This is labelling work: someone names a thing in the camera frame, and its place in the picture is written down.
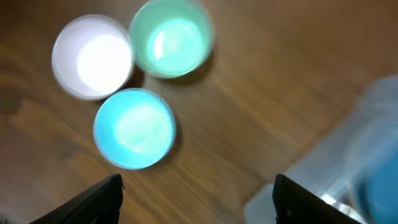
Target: cup rim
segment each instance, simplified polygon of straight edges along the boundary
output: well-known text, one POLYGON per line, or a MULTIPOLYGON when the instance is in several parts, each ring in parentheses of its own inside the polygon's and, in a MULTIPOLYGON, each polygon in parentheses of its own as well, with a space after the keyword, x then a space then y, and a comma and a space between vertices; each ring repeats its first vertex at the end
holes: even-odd
POLYGON ((171 107, 169 106, 169 104, 163 99, 161 98, 157 93, 151 91, 151 90, 147 90, 144 88, 127 88, 127 89, 123 89, 121 91, 118 91, 117 93, 115 93, 114 95, 112 95, 111 97, 109 97, 108 99, 106 99, 106 101, 101 105, 101 107, 98 109, 97 114, 95 116, 94 119, 94 124, 93 124, 93 136, 94 136, 94 142, 95 145, 97 147, 97 149, 100 151, 101 155, 108 161, 110 161, 110 163, 112 163, 113 165, 120 167, 122 169, 127 169, 127 170, 140 170, 140 169, 146 169, 148 167, 153 166, 154 164, 158 163, 159 161, 161 161, 162 159, 164 159, 164 157, 170 152, 170 150, 173 148, 173 145, 175 143, 175 138, 177 136, 177 125, 176 125, 176 119, 175 119, 175 115, 171 109, 171 107), (129 166, 125 166, 125 165, 121 165, 121 164, 117 164, 115 161, 113 161, 109 156, 107 156, 104 153, 104 150, 102 149, 102 147, 100 147, 100 145, 98 144, 98 138, 97 138, 97 130, 96 130, 96 124, 98 123, 98 120, 100 119, 98 117, 98 114, 100 113, 101 110, 103 110, 103 107, 109 103, 109 100, 117 97, 118 94, 120 93, 124 93, 127 91, 139 91, 139 92, 145 92, 148 93, 149 95, 154 96, 155 98, 159 99, 159 101, 162 103, 162 105, 165 107, 165 109, 167 110, 168 114, 170 115, 170 122, 171 122, 171 130, 170 132, 172 133, 171 138, 170 138, 170 143, 167 145, 167 150, 165 151, 165 153, 159 158, 157 159, 154 163, 145 166, 145 167, 140 167, 140 168, 133 168, 133 167, 129 167, 129 166))
POLYGON ((163 78, 163 79, 169 79, 169 78, 178 78, 181 77, 183 75, 186 75, 192 71, 194 71, 195 69, 197 69, 205 60, 208 59, 209 55, 211 54, 211 52, 214 49, 215 46, 215 29, 213 27, 213 23, 211 21, 211 17, 209 16, 209 14, 204 10, 203 6, 197 2, 197 1, 189 1, 189 0, 180 0, 183 2, 186 2, 187 4, 191 4, 197 7, 197 9, 199 11, 201 11, 204 15, 205 18, 207 19, 208 25, 209 25, 209 30, 210 30, 210 34, 209 34, 209 40, 208 40, 208 45, 206 46, 206 52, 203 54, 202 58, 191 68, 183 71, 182 73, 178 73, 178 72, 163 72, 160 71, 159 69, 150 69, 147 68, 145 65, 142 65, 141 62, 141 57, 139 54, 137 54, 136 49, 134 47, 134 39, 132 37, 132 28, 134 26, 135 23, 137 23, 136 18, 137 16, 142 13, 142 11, 150 6, 151 4, 157 4, 158 2, 161 1, 171 1, 171 0, 150 0, 148 2, 146 2, 144 5, 141 6, 141 8, 137 11, 137 13, 134 15, 134 17, 131 19, 131 22, 129 24, 129 28, 128 28, 128 32, 130 35, 130 39, 131 39, 131 48, 132 51, 134 52, 134 55, 136 56, 136 63, 138 65, 138 67, 140 69, 142 69, 143 71, 145 71, 148 75, 152 76, 152 77, 156 77, 156 78, 163 78))
POLYGON ((53 71, 54 77, 57 80, 58 84, 67 93, 69 93, 70 95, 72 95, 72 96, 74 96, 74 97, 76 97, 76 98, 78 98, 80 100, 100 100, 100 99, 106 98, 106 97, 112 95, 114 92, 118 91, 122 86, 124 86, 124 84, 126 84, 126 82, 132 76, 132 72, 134 70, 134 61, 135 61, 135 57, 134 57, 134 52, 132 50, 132 42, 131 42, 131 38, 130 38, 130 35, 128 34, 127 30, 118 21, 114 20, 113 18, 111 18, 109 16, 105 16, 105 15, 101 15, 101 14, 87 14, 87 15, 84 15, 84 16, 77 17, 77 18, 71 20, 70 22, 68 22, 68 24, 65 27, 62 28, 61 32, 57 36, 57 39, 55 40, 55 43, 54 43, 54 45, 52 47, 52 54, 51 54, 52 71, 53 71), (58 45, 60 44, 60 41, 62 39, 62 35, 72 25, 76 24, 77 22, 80 22, 80 21, 83 21, 83 20, 88 20, 88 19, 94 19, 94 20, 98 20, 98 21, 102 21, 102 22, 111 24, 118 31, 120 31, 120 33, 124 37, 124 40, 126 41, 126 43, 128 44, 128 46, 130 48, 131 59, 132 59, 128 74, 127 74, 125 80, 120 84, 120 86, 117 89, 115 89, 114 91, 111 91, 109 93, 104 93, 102 95, 96 95, 96 96, 82 95, 79 92, 77 92, 76 90, 74 90, 73 88, 70 88, 68 85, 66 85, 65 82, 63 82, 62 79, 61 79, 61 74, 58 71, 57 64, 55 62, 55 53, 56 53, 58 45))

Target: white glowing cup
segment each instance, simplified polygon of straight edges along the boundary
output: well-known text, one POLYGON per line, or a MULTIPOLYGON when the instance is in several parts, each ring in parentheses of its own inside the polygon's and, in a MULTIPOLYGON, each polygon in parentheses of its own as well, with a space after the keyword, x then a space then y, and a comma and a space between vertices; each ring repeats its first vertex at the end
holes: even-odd
POLYGON ((79 17, 66 25, 52 51, 59 84, 73 96, 98 100, 121 88, 133 68, 129 36, 112 18, 79 17))

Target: wood grain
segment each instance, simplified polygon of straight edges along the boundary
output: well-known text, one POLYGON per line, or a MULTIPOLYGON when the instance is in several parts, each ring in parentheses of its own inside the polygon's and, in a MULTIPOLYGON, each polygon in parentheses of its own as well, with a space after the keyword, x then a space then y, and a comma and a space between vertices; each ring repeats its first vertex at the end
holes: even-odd
POLYGON ((396 1, 203 0, 216 31, 209 61, 183 79, 141 74, 126 86, 170 103, 175 147, 153 167, 121 170, 93 142, 101 102, 62 91, 50 57, 70 20, 99 13, 127 26, 144 3, 0 3, 0 218, 35 220, 120 172, 120 223, 243 223, 245 201, 398 67, 396 1))

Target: plastic cup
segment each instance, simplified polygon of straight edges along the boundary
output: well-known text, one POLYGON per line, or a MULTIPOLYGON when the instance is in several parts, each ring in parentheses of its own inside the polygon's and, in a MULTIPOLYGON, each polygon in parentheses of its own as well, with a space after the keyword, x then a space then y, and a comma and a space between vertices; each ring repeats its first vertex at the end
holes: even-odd
POLYGON ((98 100, 118 90, 133 68, 130 40, 124 28, 101 15, 79 17, 55 41, 52 69, 69 94, 98 100))
POLYGON ((152 0, 133 18, 129 33, 138 66, 159 78, 175 78, 209 56, 214 32, 206 12, 189 0, 152 0))
POLYGON ((94 121, 94 139, 107 160, 143 169, 161 160, 176 134, 172 110, 155 93, 130 88, 109 97, 94 121))

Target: wooden table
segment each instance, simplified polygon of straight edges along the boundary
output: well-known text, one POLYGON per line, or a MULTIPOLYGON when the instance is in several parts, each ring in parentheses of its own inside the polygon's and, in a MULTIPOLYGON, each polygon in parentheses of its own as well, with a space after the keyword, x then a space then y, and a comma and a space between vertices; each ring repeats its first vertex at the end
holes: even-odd
POLYGON ((92 135, 101 101, 53 77, 58 33, 84 14, 127 26, 144 0, 0 3, 0 218, 27 223, 120 172, 120 223, 242 223, 243 205, 311 149, 367 85, 398 67, 398 2, 204 0, 212 56, 176 80, 134 74, 178 119, 176 147, 144 170, 111 165, 92 135))

